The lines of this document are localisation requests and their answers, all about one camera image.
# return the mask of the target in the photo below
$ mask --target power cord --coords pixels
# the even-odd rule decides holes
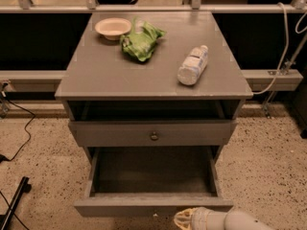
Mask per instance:
[[[287,12],[286,12],[286,9],[285,9],[285,6],[282,4],[282,3],[278,3],[278,6],[281,7],[281,9],[283,10],[284,12],[284,23],[285,23],[285,34],[286,34],[286,45],[285,45],[285,48],[284,48],[284,51],[282,53],[282,56],[279,60],[279,63],[278,63],[278,66],[277,66],[277,69],[276,69],[276,74],[274,76],[274,78],[272,79],[271,83],[268,85],[268,87],[266,87],[264,90],[260,91],[260,92],[253,92],[254,95],[261,95],[265,92],[267,92],[268,90],[270,90],[270,88],[272,87],[272,85],[275,83],[276,79],[277,79],[277,76],[278,76],[278,73],[279,73],[279,70],[281,68],[281,65],[282,65],[282,62],[284,61],[284,57],[286,56],[286,53],[288,51],[288,47],[289,47],[289,29],[288,29],[288,16],[287,16]]]
[[[3,83],[3,84],[2,84],[2,91],[5,90],[6,86],[8,86],[7,83]],[[31,121],[35,118],[35,114],[34,114],[32,111],[30,111],[30,110],[28,110],[28,109],[26,109],[26,108],[24,108],[24,107],[22,107],[22,106],[20,106],[20,105],[18,105],[18,104],[15,104],[15,103],[11,102],[10,100],[8,100],[7,97],[5,97],[5,100],[6,100],[8,103],[10,103],[10,104],[12,104],[12,105],[14,105],[14,106],[16,106],[16,107],[18,107],[18,108],[20,108],[20,109],[22,109],[22,110],[28,112],[28,113],[30,113],[30,114],[32,115],[32,118],[31,118],[31,119],[28,121],[28,123],[24,126],[24,130],[28,133],[28,139],[27,139],[27,141],[26,141],[24,144],[21,145],[21,147],[18,149],[18,151],[16,152],[16,154],[15,154],[11,159],[10,159],[10,158],[7,158],[7,157],[6,157],[5,155],[3,155],[3,154],[0,154],[0,163],[1,163],[2,161],[11,162],[11,161],[17,156],[17,154],[23,149],[23,147],[26,146],[26,144],[31,140],[31,133],[28,131],[27,127],[28,127],[28,125],[31,123]]]
[[[9,209],[11,210],[10,204],[9,204],[8,200],[7,200],[7,199],[5,198],[5,196],[2,194],[1,190],[0,190],[0,195],[1,195],[1,196],[3,197],[3,199],[6,201],[7,205],[9,206]],[[23,223],[22,220],[21,220],[16,214],[13,214],[13,215],[16,217],[16,219],[18,219],[18,221],[20,222],[20,224],[23,225],[23,227],[24,227],[25,229],[30,230],[30,229],[25,225],[25,223]]]
[[[297,21],[297,23],[296,23],[296,26],[295,26],[295,32],[298,34],[298,35],[300,35],[300,34],[302,34],[302,33],[304,33],[305,31],[307,31],[307,26],[304,28],[304,29],[302,29],[302,30],[298,30],[298,27],[299,27],[299,25],[300,25],[300,23],[302,22],[302,20],[304,19],[304,17],[307,15],[307,11],[300,17],[300,19]]]

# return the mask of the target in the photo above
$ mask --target cabinet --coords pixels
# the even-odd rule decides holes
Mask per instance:
[[[139,63],[93,30],[108,17],[145,19],[167,34]],[[194,86],[177,69],[195,46],[209,63]],[[206,11],[95,12],[56,93],[92,170],[86,217],[174,214],[187,207],[229,209],[215,161],[252,97],[212,14]]]

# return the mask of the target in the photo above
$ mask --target white bottle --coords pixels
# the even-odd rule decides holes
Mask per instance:
[[[195,84],[208,63],[208,47],[194,48],[183,61],[177,72],[178,80],[185,85]]]

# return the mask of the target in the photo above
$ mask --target nightstand top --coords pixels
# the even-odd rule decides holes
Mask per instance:
[[[144,19],[167,33],[145,63],[124,54],[118,41],[97,34],[105,18]],[[209,62],[194,86],[177,80],[177,69],[197,46],[209,49]],[[212,15],[207,11],[94,12],[62,79],[61,100],[217,100],[249,99],[252,92]]]

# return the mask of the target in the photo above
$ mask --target white cable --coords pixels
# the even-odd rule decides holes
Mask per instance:
[[[302,21],[302,20],[304,19],[304,17],[306,16],[306,14],[307,14],[307,12],[304,13],[303,16],[301,16],[300,19],[299,19],[299,20],[297,21],[297,23],[296,23],[295,32],[296,32],[298,35],[301,34],[301,33],[303,33],[303,32],[305,32],[305,31],[307,31],[307,26],[306,26],[304,29],[300,30],[300,31],[298,30],[298,27],[299,27],[301,21]]]
[[[282,62],[284,61],[284,57],[286,56],[286,53],[288,51],[288,47],[289,47],[289,30],[288,30],[288,16],[287,16],[287,12],[285,9],[285,6],[282,3],[278,3],[278,5],[281,7],[281,9],[284,12],[284,22],[285,22],[285,34],[286,34],[286,45],[284,48],[284,52],[282,53],[282,56],[279,60],[279,64],[277,66],[276,69],[276,74],[274,76],[274,78],[272,79],[271,83],[268,85],[268,87],[266,87],[264,90],[260,91],[260,92],[253,92],[254,95],[261,95],[265,92],[267,92],[268,90],[270,90],[270,88],[272,87],[272,85],[275,83],[276,79],[277,79],[277,75],[279,73],[280,67]]]

